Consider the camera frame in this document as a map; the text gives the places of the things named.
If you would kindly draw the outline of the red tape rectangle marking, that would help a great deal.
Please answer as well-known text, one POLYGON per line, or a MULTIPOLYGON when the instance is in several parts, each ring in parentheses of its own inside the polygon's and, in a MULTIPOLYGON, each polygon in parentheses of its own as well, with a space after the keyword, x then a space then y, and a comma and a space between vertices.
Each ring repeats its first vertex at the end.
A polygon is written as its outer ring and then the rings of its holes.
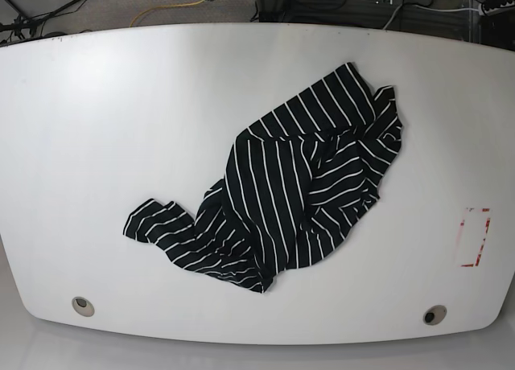
POLYGON ((490 208, 467 208, 459 226, 456 263, 459 267, 477 267, 486 243, 492 211, 490 208))

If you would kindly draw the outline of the black white striped T-shirt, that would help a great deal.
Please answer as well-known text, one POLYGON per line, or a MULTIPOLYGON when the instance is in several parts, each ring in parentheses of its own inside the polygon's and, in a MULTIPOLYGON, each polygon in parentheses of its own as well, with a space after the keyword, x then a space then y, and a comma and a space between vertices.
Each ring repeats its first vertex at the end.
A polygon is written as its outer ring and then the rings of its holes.
POLYGON ((236 137, 195 216, 149 199, 123 233, 181 269, 262 294, 345 242, 401 148, 394 88, 372 91, 346 63, 236 137))

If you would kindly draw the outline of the white power strip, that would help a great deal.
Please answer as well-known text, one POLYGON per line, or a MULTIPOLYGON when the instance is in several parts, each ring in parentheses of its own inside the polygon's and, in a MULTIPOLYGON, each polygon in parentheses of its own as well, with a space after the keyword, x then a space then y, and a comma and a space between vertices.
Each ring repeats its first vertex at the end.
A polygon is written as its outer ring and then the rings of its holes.
POLYGON ((514 10, 514 0, 485 0, 478 11, 482 16, 492 16, 514 10))

